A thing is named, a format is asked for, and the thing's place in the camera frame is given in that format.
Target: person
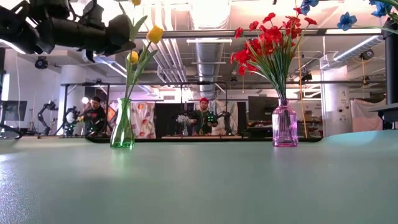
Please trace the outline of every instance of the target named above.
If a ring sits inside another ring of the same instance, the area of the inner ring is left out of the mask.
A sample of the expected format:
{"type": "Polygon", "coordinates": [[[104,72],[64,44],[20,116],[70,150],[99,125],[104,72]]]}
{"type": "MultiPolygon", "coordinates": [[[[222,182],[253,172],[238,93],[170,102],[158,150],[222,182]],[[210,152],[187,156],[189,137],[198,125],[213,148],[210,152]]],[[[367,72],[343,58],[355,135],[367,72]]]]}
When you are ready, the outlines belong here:
{"type": "Polygon", "coordinates": [[[85,122],[85,135],[87,136],[92,132],[102,132],[105,119],[106,114],[105,110],[101,107],[101,99],[98,96],[94,96],[91,101],[86,104],[83,116],[79,118],[79,121],[85,122]]]}
{"type": "Polygon", "coordinates": [[[193,112],[190,122],[193,124],[194,135],[211,134],[211,128],[217,127],[218,122],[214,119],[214,115],[208,111],[209,100],[202,98],[199,101],[200,110],[193,112]]]}

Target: monitor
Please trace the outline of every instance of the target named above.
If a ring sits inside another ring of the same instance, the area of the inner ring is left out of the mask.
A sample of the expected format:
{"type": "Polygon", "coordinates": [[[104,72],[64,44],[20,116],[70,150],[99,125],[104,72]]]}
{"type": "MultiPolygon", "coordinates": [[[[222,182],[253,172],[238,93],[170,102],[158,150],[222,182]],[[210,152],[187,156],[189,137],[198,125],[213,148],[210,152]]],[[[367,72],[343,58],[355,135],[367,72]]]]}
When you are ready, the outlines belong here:
{"type": "Polygon", "coordinates": [[[27,101],[8,100],[1,102],[1,121],[24,121],[27,101]]]}
{"type": "Polygon", "coordinates": [[[272,121],[272,112],[278,107],[278,98],[249,96],[249,120],[272,121]]]}

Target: green glass vase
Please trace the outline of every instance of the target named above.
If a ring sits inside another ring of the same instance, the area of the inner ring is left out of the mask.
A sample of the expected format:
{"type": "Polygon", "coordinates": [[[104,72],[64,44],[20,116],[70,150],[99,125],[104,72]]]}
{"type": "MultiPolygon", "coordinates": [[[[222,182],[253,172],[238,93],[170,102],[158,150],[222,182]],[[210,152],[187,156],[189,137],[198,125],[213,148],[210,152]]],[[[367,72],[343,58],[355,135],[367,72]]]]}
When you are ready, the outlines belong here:
{"type": "Polygon", "coordinates": [[[118,103],[118,118],[111,136],[111,147],[114,149],[133,150],[135,140],[130,119],[131,100],[119,98],[118,103]]]}

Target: vase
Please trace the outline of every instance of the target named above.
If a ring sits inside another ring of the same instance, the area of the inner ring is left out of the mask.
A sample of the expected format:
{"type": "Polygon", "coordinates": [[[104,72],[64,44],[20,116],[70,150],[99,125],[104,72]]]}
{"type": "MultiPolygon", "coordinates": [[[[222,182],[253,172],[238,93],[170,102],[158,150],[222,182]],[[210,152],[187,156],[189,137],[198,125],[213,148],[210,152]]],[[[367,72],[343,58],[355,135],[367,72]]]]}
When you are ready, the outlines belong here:
{"type": "Polygon", "coordinates": [[[116,120],[116,126],[112,131],[111,147],[114,149],[132,150],[135,145],[135,140],[130,119],[131,100],[119,98],[118,103],[118,118],[116,120]]]}
{"type": "Polygon", "coordinates": [[[187,122],[184,122],[184,130],[182,130],[182,136],[188,136],[187,122]]]}
{"type": "Polygon", "coordinates": [[[272,112],[272,144],[276,147],[296,147],[298,143],[296,112],[286,99],[279,99],[278,107],[272,112]]]}

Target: light blue table surface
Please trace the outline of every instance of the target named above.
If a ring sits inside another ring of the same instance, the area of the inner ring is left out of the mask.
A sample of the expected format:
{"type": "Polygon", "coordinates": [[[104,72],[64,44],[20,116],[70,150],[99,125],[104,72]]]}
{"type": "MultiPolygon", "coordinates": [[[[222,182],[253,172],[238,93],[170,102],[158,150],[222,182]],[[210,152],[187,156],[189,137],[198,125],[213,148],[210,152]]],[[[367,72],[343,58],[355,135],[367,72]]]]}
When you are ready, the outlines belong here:
{"type": "Polygon", "coordinates": [[[398,131],[271,142],[0,141],[0,223],[398,223],[398,131]]]}

